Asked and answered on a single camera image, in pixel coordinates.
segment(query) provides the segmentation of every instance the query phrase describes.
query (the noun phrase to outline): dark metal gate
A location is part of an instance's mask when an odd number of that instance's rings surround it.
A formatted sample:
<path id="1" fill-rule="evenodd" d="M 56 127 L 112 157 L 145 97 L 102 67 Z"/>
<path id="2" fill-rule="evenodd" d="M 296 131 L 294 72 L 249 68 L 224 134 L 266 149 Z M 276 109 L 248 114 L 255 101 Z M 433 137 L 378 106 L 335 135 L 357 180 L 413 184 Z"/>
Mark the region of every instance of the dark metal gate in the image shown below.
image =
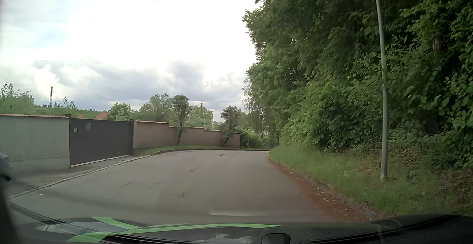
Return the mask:
<path id="1" fill-rule="evenodd" d="M 70 165 L 132 154 L 132 122 L 69 120 Z"/>

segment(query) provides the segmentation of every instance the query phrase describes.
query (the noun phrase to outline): utility pole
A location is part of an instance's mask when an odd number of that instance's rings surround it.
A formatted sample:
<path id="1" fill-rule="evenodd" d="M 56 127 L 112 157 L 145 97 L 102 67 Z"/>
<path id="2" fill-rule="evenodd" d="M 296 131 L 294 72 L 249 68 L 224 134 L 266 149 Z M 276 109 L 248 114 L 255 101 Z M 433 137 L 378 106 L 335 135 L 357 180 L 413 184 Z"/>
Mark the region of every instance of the utility pole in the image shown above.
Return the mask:
<path id="1" fill-rule="evenodd" d="M 388 134 L 388 105 L 387 105 L 387 67 L 386 48 L 384 40 L 383 19 L 381 17 L 381 4 L 376 0 L 376 11 L 378 13 L 379 45 L 381 47 L 381 72 L 383 76 L 383 140 L 381 151 L 381 180 L 387 177 L 387 134 Z"/>
<path id="2" fill-rule="evenodd" d="M 52 86 L 51 86 L 51 93 L 49 94 L 49 108 L 52 108 Z"/>

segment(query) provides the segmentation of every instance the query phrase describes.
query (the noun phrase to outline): grass verge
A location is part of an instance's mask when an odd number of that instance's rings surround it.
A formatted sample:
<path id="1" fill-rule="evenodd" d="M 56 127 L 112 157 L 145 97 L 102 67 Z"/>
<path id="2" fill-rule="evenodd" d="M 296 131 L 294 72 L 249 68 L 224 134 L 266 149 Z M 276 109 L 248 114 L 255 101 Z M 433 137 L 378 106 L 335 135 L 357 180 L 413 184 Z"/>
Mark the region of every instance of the grass verge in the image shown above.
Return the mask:
<path id="1" fill-rule="evenodd" d="M 379 178 L 380 158 L 361 150 L 323 153 L 294 144 L 280 145 L 270 157 L 333 187 L 383 216 L 406 214 L 473 214 L 473 178 L 461 172 L 412 163 L 408 152 L 390 153 L 388 180 Z"/>
<path id="2" fill-rule="evenodd" d="M 211 150 L 239 150 L 239 151 L 269 151 L 269 149 L 253 149 L 253 148 L 232 148 L 232 147 L 220 147 L 220 146 L 205 146 L 205 145 L 180 145 L 180 146 L 163 146 L 144 149 L 138 152 L 138 155 L 145 156 L 151 155 L 160 151 L 170 151 L 170 150 L 186 150 L 186 149 L 211 149 Z"/>

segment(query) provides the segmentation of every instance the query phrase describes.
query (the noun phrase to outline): road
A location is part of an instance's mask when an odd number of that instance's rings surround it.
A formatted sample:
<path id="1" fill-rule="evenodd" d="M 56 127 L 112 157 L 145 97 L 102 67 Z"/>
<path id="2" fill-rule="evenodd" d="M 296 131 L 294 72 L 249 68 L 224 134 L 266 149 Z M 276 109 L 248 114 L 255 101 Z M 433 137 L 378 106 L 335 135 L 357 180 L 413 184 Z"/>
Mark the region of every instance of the road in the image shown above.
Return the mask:
<path id="1" fill-rule="evenodd" d="M 54 218 L 145 224 L 331 221 L 264 151 L 171 152 L 127 162 L 11 201 Z M 15 217 L 23 223 L 22 217 Z"/>

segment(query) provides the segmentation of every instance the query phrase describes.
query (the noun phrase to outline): sky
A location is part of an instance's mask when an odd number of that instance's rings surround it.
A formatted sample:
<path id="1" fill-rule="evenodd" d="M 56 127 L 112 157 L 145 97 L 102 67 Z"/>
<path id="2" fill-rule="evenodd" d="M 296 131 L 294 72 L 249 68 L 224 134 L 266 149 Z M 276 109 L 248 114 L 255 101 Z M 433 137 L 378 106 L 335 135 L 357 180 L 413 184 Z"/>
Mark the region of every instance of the sky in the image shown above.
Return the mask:
<path id="1" fill-rule="evenodd" d="M 183 94 L 214 111 L 242 107 L 256 61 L 242 16 L 254 0 L 0 0 L 0 84 L 36 103 L 139 109 Z"/>

